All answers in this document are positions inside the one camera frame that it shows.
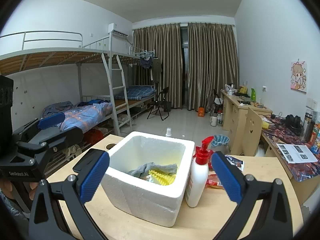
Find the person's hand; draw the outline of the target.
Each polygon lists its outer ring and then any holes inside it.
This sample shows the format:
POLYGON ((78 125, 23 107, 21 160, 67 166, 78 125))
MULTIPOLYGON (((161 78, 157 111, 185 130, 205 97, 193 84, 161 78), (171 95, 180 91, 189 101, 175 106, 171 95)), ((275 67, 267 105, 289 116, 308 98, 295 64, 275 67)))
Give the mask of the person's hand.
MULTIPOLYGON (((38 187, 38 183, 29 183, 29 198, 31 200, 34 200, 35 197, 35 193, 38 187)), ((16 190, 16 188, 14 187, 13 183, 10 182, 9 180, 5 179, 5 178, 1 178, 0 179, 0 187, 1 187, 1 191, 3 192, 3 194, 10 198, 10 199, 15 199, 14 196, 14 191, 16 190)))

